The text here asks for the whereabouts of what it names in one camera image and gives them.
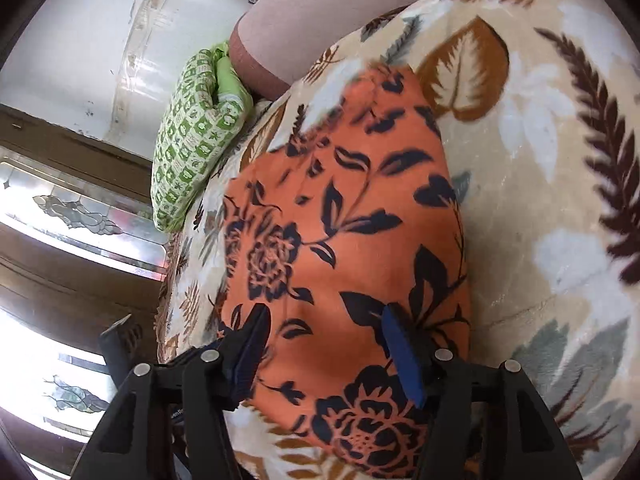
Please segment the silver screw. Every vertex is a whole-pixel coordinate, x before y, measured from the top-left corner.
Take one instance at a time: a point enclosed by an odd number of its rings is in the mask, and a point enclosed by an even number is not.
[[[147,375],[151,371],[151,366],[148,363],[140,363],[133,368],[133,373],[138,377],[142,377],[143,375]]]
[[[453,352],[446,348],[438,348],[433,355],[438,361],[451,361],[453,359]]]
[[[200,358],[206,363],[212,363],[213,361],[217,361],[220,357],[220,352],[217,350],[205,350]]]
[[[507,359],[504,362],[504,368],[512,374],[517,374],[520,370],[522,370],[522,366],[520,366],[520,363],[514,359]]]

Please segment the green fabric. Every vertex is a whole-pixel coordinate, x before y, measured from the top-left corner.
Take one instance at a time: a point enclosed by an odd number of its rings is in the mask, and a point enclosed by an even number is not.
[[[187,63],[164,113],[151,178],[154,223],[176,231],[202,184],[254,106],[228,57],[228,43]]]

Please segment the orange cloth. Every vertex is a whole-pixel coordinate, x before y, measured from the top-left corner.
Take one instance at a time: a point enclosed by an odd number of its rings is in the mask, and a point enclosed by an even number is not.
[[[465,241],[437,126],[411,69],[377,64],[299,129],[227,190],[221,332],[266,304],[252,403],[372,476],[406,478],[426,427],[382,309],[399,303],[440,345],[468,348]]]

